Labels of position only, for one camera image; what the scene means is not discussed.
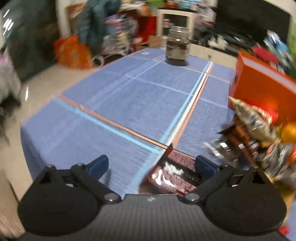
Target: teal jacket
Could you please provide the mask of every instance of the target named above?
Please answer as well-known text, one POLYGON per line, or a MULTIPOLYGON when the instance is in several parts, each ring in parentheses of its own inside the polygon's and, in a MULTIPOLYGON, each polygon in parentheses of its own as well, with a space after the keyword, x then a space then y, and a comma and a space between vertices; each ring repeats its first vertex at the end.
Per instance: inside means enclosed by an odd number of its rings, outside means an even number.
POLYGON ((105 35, 105 18, 115 14, 121 0, 88 0, 83 8, 79 26, 79 41, 87 44, 93 56, 101 52, 105 35))

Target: television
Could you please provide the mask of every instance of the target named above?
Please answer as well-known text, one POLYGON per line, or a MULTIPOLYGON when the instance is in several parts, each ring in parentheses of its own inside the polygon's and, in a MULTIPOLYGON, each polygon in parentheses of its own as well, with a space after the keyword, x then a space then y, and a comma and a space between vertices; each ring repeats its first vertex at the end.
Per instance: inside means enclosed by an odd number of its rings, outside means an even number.
POLYGON ((251 36, 262 43, 272 30, 286 43, 290 14, 264 0, 218 0, 216 29, 251 36))

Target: table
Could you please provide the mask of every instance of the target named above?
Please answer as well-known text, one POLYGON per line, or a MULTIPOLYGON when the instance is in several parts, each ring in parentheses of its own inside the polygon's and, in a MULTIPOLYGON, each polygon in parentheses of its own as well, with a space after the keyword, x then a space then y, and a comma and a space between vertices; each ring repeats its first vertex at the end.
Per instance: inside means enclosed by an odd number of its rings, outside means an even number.
POLYGON ((164 59, 161 49, 121 58, 24 123, 21 141, 32 178, 48 164, 68 169, 106 154, 109 171, 99 181, 123 197, 138 192, 171 142, 213 160, 203 142, 218 137, 233 117, 227 95, 234 70, 192 56, 187 67, 164 59))

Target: glass jar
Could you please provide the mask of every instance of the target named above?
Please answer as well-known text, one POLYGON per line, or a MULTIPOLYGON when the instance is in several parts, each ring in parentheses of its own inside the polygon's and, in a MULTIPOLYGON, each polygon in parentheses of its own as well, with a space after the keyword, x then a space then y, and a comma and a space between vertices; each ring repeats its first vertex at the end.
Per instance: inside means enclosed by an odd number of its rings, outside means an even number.
POLYGON ((188 28, 172 26, 169 30, 166 62, 171 65, 185 66, 189 54, 188 28))

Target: beige floor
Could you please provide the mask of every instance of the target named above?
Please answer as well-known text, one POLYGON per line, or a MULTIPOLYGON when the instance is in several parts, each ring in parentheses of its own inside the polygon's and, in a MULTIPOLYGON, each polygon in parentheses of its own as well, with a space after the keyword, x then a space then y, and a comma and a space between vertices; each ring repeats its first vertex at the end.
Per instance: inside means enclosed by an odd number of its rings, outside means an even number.
POLYGON ((18 199, 21 199, 32 183, 20 142, 21 124, 48 103, 52 95, 62 93, 95 71, 72 70, 54 65, 23 84, 22 107, 15 110, 5 125, 10 146, 0 137, 0 168, 5 170, 18 199), (29 95, 25 101, 27 87, 29 95))

